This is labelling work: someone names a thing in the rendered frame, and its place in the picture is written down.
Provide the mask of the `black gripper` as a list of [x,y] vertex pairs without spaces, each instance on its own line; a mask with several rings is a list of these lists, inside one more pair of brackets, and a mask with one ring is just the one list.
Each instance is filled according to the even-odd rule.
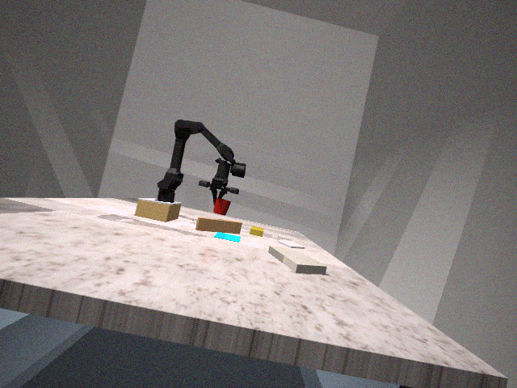
[[[216,173],[216,176],[218,176],[218,178],[226,178],[228,179],[229,175],[225,174],[225,173],[221,173],[221,172],[217,172]],[[222,198],[224,194],[227,194],[227,192],[231,192],[231,193],[234,193],[234,194],[238,194],[239,193],[239,189],[238,188],[227,188],[226,186],[223,185],[223,188],[219,188],[219,187],[216,187],[216,186],[212,186],[212,184],[208,181],[199,181],[199,186],[202,186],[202,187],[210,187],[209,190],[212,191],[212,196],[213,196],[213,204],[215,205],[215,202],[216,202],[216,195],[217,195],[217,189],[220,189],[221,192],[218,196],[218,198]]]

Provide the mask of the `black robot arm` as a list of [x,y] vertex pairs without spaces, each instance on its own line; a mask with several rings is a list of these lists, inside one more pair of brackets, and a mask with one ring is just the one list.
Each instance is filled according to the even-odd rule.
[[[177,120],[174,123],[175,143],[170,163],[170,168],[167,170],[164,179],[158,182],[158,201],[174,202],[174,190],[183,181],[183,174],[180,171],[183,152],[187,139],[191,134],[202,133],[217,149],[221,157],[226,160],[218,158],[215,162],[219,163],[217,172],[229,174],[233,176],[244,178],[246,173],[246,164],[239,163],[234,160],[234,153],[226,144],[219,141],[201,122],[194,122],[189,120]],[[227,163],[230,161],[231,164]],[[231,167],[231,169],[230,169]],[[212,186],[222,188],[227,186],[228,179],[218,178],[215,175],[212,178]]]

